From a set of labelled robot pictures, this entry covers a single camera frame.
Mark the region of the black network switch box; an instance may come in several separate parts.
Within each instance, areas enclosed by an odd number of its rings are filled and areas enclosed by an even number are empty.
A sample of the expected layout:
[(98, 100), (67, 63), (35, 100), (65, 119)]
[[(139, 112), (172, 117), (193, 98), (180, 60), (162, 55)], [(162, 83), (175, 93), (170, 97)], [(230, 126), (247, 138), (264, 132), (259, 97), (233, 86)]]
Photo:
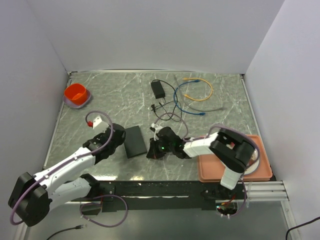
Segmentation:
[(124, 148), (128, 159), (147, 153), (146, 144), (138, 125), (125, 129)]

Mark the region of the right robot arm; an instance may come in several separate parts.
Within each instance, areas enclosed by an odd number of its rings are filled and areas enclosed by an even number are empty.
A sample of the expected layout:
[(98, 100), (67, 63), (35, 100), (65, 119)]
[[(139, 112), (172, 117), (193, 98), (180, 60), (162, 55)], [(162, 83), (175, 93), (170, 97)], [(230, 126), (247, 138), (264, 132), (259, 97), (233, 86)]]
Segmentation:
[(148, 159), (158, 160), (167, 153), (179, 159), (191, 159), (202, 155), (215, 155), (225, 166), (218, 193), (223, 199), (236, 194), (236, 185), (251, 166), (254, 153), (260, 158), (258, 145), (247, 135), (235, 129), (213, 125), (207, 135), (201, 137), (179, 137), (170, 127), (153, 123), (153, 137), (149, 139)]

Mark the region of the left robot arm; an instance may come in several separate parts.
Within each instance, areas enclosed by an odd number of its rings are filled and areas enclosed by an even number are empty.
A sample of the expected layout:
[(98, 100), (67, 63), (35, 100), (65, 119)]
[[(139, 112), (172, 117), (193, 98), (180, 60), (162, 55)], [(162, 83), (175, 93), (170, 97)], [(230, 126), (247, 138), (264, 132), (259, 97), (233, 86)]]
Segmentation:
[(54, 166), (33, 175), (21, 174), (8, 200), (10, 223), (16, 225), (14, 215), (18, 215), (22, 223), (32, 227), (66, 202), (80, 198), (94, 201), (99, 182), (88, 173), (75, 180), (71, 177), (113, 155), (125, 138), (125, 129), (114, 123)]

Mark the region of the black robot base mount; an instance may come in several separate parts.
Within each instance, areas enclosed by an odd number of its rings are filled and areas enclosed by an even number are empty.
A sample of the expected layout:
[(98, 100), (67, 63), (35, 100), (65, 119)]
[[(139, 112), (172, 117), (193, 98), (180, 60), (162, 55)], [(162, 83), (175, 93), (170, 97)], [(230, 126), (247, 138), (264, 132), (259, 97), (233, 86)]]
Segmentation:
[(122, 197), (129, 210), (215, 210), (218, 201), (242, 201), (244, 187), (238, 183), (229, 190), (218, 182), (200, 181), (101, 181), (95, 197), (102, 202), (103, 212), (124, 210), (124, 203), (113, 194)]

